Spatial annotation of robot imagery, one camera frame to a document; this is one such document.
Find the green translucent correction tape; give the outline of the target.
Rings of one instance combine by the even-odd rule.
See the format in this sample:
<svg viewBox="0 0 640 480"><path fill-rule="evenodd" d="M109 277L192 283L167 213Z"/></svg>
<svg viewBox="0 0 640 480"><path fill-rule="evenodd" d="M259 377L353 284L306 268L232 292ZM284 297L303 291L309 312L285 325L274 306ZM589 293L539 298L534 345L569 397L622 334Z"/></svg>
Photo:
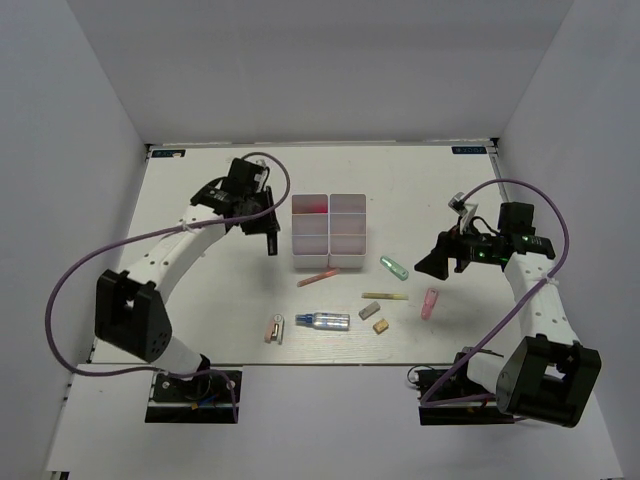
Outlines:
<svg viewBox="0 0 640 480"><path fill-rule="evenodd" d="M408 270L390 257L381 256L380 263L399 280L406 281L408 279Z"/></svg>

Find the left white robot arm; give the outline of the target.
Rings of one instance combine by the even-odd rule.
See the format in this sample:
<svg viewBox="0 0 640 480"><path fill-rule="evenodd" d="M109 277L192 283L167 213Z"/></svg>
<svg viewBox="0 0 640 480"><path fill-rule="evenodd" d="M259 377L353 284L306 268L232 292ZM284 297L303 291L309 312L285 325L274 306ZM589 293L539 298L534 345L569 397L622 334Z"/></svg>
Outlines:
<svg viewBox="0 0 640 480"><path fill-rule="evenodd" d="M198 190L178 225L141 259L120 272L107 270L97 281L96 337L177 378L188 398L209 392L210 362L174 335L166 304L194 263L233 227L264 236L268 255L277 255L280 203L268 184L274 160L263 152L233 159L227 175Z"/></svg>

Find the pink black highlighter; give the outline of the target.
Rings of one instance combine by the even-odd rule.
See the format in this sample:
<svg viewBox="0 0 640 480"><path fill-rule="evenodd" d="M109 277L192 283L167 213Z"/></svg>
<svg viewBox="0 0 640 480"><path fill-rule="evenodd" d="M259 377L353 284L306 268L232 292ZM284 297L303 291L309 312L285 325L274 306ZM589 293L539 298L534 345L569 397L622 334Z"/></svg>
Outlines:
<svg viewBox="0 0 640 480"><path fill-rule="evenodd" d="M305 205L302 209L304 214L327 214L328 205L326 203L313 203Z"/></svg>

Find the green black highlighter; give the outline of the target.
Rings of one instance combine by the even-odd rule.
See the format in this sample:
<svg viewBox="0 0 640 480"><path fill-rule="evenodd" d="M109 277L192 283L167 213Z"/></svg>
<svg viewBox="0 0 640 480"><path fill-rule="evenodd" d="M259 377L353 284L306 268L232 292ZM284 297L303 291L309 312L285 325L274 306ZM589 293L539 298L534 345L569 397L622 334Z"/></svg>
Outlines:
<svg viewBox="0 0 640 480"><path fill-rule="evenodd" d="M278 232L271 231L266 234L267 240L267 254L269 256L277 256L279 247L278 247Z"/></svg>

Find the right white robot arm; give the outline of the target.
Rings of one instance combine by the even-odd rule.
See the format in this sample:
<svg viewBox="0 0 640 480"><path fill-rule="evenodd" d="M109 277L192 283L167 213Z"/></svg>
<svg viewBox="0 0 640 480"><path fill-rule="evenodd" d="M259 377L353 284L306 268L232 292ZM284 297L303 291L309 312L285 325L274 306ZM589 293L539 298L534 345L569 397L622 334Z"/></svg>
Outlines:
<svg viewBox="0 0 640 480"><path fill-rule="evenodd" d="M520 338L507 354L486 346L457 353L452 374L418 382L427 410L455 403L493 404L501 415L574 427L582 417L602 367L597 350L572 329L551 275L556 265L549 239L537 235L531 204L500 206L498 227L479 231L476 205L453 199L457 223L439 234L415 269L439 280L472 263L496 265L514 296Z"/></svg>

